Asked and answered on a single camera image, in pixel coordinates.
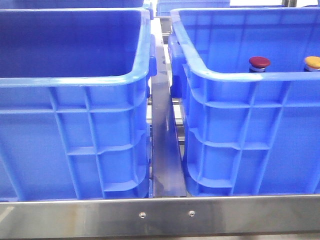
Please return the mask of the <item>blue plastic crate right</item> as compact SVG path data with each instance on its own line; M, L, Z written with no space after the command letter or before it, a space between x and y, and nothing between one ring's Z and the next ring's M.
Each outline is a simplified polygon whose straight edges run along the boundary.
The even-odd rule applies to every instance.
M318 7L179 8L170 13L181 80L183 170L193 196L320 191ZM265 72L249 59L268 58Z

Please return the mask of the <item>blue plastic crate left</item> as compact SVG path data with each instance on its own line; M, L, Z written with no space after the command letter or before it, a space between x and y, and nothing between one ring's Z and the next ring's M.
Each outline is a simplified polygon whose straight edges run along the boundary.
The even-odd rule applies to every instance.
M150 14L2 9L0 200L145 198Z

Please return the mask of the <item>yellow mushroom push button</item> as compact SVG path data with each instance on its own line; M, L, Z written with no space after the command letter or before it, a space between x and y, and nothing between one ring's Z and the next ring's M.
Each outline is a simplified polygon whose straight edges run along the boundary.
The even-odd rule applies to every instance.
M320 71L320 57L307 56L304 58L304 71L305 72L319 72Z

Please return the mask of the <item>blue crate back left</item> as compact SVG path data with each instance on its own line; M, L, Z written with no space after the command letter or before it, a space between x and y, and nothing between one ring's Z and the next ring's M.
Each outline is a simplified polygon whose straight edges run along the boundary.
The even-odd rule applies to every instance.
M152 10L150 0L1 0L0 9L143 8Z

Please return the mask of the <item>steel shelf front rail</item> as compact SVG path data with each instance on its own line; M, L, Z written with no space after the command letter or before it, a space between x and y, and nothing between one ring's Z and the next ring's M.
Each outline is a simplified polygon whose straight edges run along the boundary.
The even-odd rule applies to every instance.
M2 202L3 239L317 233L313 195Z

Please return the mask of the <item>steel shelf divider bar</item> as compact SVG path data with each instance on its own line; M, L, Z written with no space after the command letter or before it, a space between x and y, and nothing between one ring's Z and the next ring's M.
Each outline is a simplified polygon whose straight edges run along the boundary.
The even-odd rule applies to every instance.
M155 41L157 75L151 80L152 180L155 198L187 196L163 41Z

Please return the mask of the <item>blue plastic crate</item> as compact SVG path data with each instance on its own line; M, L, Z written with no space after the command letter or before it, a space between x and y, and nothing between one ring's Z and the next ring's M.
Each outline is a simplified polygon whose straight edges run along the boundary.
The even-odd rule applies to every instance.
M179 8L170 13L181 80L183 170L193 196L320 191L318 7ZM249 59L268 58L265 72Z
M150 14L2 9L0 200L145 198Z

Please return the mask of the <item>blue crate far back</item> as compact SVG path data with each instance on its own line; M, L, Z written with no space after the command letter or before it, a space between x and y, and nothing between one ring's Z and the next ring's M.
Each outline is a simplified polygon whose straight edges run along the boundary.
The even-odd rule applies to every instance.
M229 8L230 0L158 0L157 17L169 17L170 11L183 8Z

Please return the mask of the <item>red mushroom push button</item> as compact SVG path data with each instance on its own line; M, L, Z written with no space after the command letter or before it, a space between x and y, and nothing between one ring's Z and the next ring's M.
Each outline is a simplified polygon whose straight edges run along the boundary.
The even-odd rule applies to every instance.
M252 56L249 59L250 67L249 72L250 73L264 73L268 66L271 65L271 61L263 56Z

